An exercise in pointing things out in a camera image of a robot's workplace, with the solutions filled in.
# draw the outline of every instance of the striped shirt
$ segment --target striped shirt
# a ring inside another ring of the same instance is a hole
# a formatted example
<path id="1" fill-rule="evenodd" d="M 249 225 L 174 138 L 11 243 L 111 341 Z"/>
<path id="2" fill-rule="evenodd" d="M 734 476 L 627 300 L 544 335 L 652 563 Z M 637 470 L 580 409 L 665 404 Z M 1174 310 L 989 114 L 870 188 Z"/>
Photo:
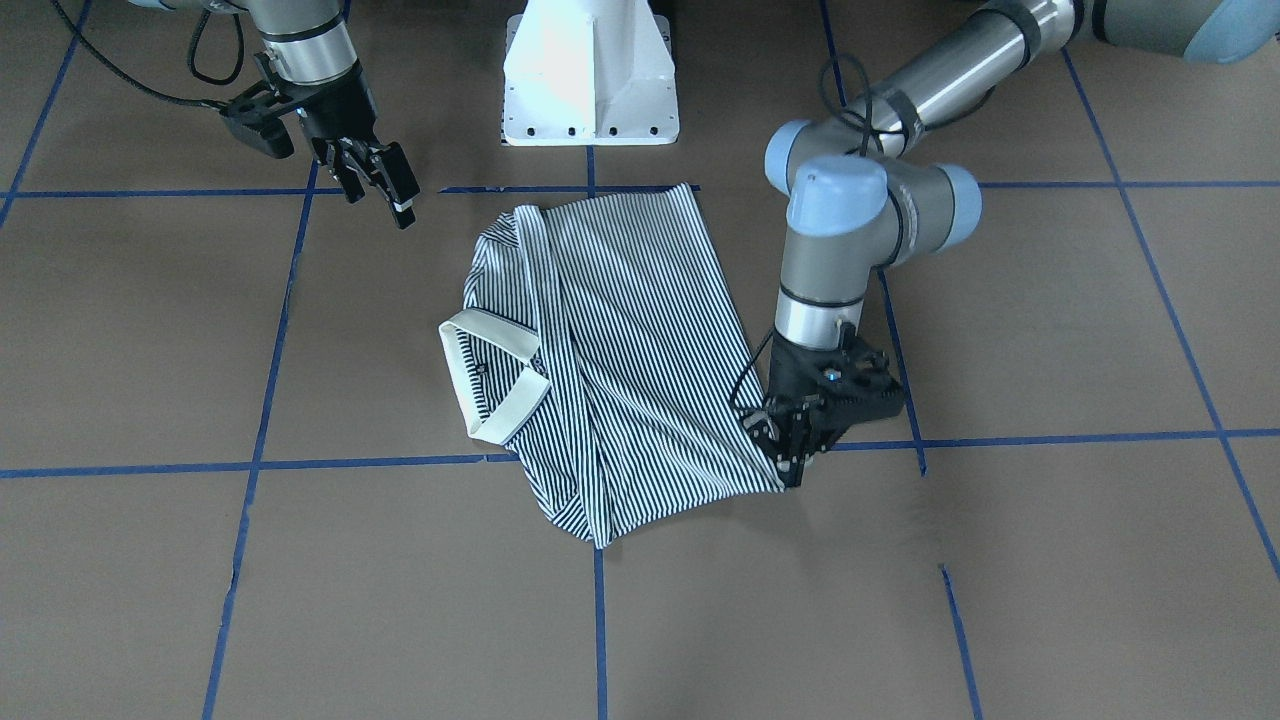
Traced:
<path id="1" fill-rule="evenodd" d="M 530 328 L 550 388 L 508 439 L 539 507 L 604 547 L 660 518 L 781 492 L 728 406 L 750 354 L 689 186 L 504 214 L 480 236 L 463 306 Z M 522 365 L 458 331 L 486 416 Z M 740 397 L 760 400 L 749 374 Z"/>

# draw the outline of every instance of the blue cap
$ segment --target blue cap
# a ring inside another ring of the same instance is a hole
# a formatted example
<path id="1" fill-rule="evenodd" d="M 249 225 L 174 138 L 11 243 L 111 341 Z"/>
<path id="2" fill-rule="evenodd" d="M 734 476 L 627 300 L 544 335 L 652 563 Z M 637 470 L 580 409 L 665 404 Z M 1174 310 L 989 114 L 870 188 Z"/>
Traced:
<path id="1" fill-rule="evenodd" d="M 876 219 L 888 202 L 888 176 L 858 155 L 822 155 L 796 170 L 787 224 L 801 234 L 831 237 Z"/>
<path id="2" fill-rule="evenodd" d="M 951 181 L 951 193 L 955 196 L 955 211 L 951 214 L 951 232 L 934 252 L 942 252 L 952 245 L 960 245 L 978 228 L 982 219 L 982 188 L 973 174 L 960 165 L 947 163 L 933 165 L 946 173 Z"/>
<path id="3" fill-rule="evenodd" d="M 782 195 L 790 195 L 787 188 L 787 164 L 791 163 L 791 146 L 800 131 L 813 124 L 813 120 L 791 120 L 778 128 L 764 149 L 764 177 Z"/>
<path id="4" fill-rule="evenodd" d="M 1280 1 L 1222 0 L 1183 53 L 1188 63 L 1235 63 L 1280 32 Z"/>

